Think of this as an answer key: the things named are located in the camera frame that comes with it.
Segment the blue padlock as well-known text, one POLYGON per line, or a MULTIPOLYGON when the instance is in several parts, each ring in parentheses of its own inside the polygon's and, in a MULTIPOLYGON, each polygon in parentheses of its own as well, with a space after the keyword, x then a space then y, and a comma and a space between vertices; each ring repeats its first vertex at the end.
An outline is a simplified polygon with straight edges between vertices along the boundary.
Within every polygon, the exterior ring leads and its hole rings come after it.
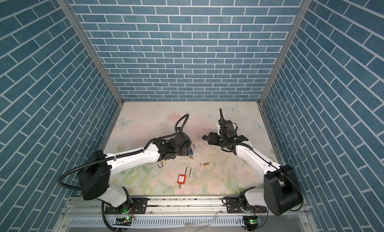
POLYGON ((188 156, 189 156, 190 159, 194 158, 194 151, 193 151, 193 149, 195 149, 195 148, 196 148, 196 146, 194 144, 191 144, 189 146, 189 154, 188 154, 188 156))

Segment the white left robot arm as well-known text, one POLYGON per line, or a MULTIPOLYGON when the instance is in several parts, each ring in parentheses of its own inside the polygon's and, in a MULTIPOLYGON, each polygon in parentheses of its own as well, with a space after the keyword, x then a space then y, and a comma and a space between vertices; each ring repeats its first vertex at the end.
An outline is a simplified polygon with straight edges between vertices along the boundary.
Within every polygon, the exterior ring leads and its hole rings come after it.
POLYGON ((113 208, 128 211, 133 200, 128 190, 114 183, 112 177, 143 164, 188 156, 191 143, 190 137, 181 132, 169 140, 156 139, 147 148, 117 154, 104 154, 102 150, 93 152, 85 167, 77 173, 83 199, 99 199, 113 208))

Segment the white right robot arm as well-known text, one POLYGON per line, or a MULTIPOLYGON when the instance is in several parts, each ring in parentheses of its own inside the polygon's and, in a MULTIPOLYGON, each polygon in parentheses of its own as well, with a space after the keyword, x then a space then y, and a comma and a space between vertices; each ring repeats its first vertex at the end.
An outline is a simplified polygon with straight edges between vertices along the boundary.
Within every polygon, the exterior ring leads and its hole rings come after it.
POLYGON ((280 216, 294 207, 304 204, 294 169, 290 165, 280 165, 257 150, 248 138, 237 134, 232 121, 220 119, 218 131, 202 137, 209 145, 219 146, 225 152, 232 152, 263 176, 263 198, 256 188, 248 188, 240 193, 243 209, 247 207, 267 207, 274 215, 280 216))

